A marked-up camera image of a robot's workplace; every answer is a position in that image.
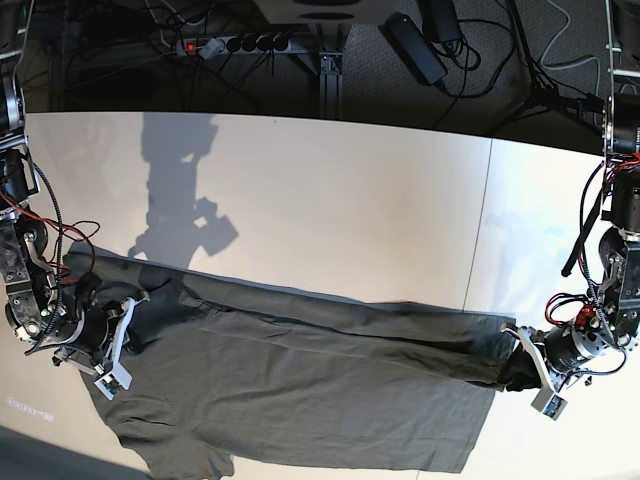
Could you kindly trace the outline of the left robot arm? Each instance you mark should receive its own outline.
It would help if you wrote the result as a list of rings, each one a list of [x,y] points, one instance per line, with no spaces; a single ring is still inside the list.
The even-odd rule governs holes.
[[[579,269],[582,294],[559,292],[546,303],[547,332],[503,326],[516,338],[500,380],[509,391],[538,388],[558,397],[571,380],[591,379],[586,363],[608,352],[628,355],[639,346],[639,98],[612,90],[607,99],[581,93],[560,94],[551,67],[531,55],[516,4],[506,10],[516,29],[530,76],[530,94],[506,123],[534,107],[555,111],[578,124],[588,113],[601,119],[595,132],[604,141],[604,157],[590,174],[601,181],[593,206],[579,212],[579,233],[561,274]]]

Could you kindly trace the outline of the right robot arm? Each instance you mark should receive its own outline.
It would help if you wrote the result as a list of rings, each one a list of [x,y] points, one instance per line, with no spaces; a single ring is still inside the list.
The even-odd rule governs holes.
[[[99,305],[99,277],[87,272],[71,281],[62,262],[64,239],[87,242],[88,236],[29,205],[32,196],[51,187],[31,156],[18,79],[32,11],[30,1],[1,4],[1,278],[7,318],[28,343],[28,354],[50,350],[56,364],[84,355],[89,363],[83,369],[97,384],[127,388],[131,376],[120,357],[132,340],[134,310],[148,294]]]

